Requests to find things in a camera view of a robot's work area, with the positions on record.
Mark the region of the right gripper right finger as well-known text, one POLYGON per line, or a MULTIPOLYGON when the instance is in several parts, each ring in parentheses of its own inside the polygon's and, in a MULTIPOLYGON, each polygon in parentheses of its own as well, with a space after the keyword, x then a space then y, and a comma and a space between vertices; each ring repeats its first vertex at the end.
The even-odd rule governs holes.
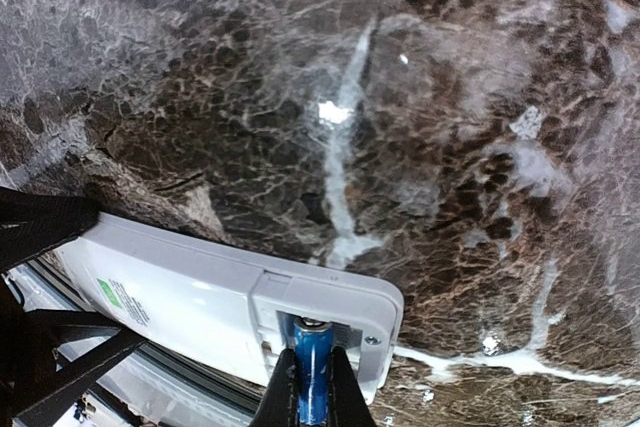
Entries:
POLYGON ((346 351, 334 347, 328 364, 328 427, 375 427, 346 351))

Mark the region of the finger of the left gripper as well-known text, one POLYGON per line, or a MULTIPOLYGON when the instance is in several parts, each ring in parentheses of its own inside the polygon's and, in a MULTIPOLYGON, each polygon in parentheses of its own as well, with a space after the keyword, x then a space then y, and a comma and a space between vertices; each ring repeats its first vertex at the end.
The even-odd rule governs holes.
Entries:
POLYGON ((20 381, 12 393, 12 419, 24 426, 53 426, 101 377, 145 343, 129 330, 107 340, 58 368, 42 380, 20 381))
POLYGON ((94 227, 97 202, 1 188, 1 272, 73 241, 94 227))

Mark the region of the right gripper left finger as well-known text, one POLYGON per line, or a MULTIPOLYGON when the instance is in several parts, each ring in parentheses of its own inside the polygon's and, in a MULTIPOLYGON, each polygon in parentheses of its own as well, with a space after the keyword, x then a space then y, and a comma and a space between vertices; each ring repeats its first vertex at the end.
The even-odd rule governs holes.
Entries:
POLYGON ((254 415, 254 427, 297 427, 299 375, 295 352, 284 349, 254 415))

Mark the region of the blue battery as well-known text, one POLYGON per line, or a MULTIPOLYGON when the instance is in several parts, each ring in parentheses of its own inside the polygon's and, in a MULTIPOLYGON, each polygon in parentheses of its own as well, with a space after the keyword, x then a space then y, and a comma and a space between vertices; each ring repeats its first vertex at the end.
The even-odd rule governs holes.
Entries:
POLYGON ((322 426, 328 417, 328 363, 333 347, 333 325, 310 318, 294 320, 294 352, 300 391, 299 422, 322 426))

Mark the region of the white remote control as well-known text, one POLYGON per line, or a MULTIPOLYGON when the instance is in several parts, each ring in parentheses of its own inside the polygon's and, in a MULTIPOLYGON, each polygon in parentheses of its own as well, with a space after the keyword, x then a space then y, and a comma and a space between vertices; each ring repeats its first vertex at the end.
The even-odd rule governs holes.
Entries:
POLYGON ((367 402, 385 383, 404 310, 387 281, 110 214, 55 253, 95 310, 205 366, 266 385, 305 317, 333 324, 367 402))

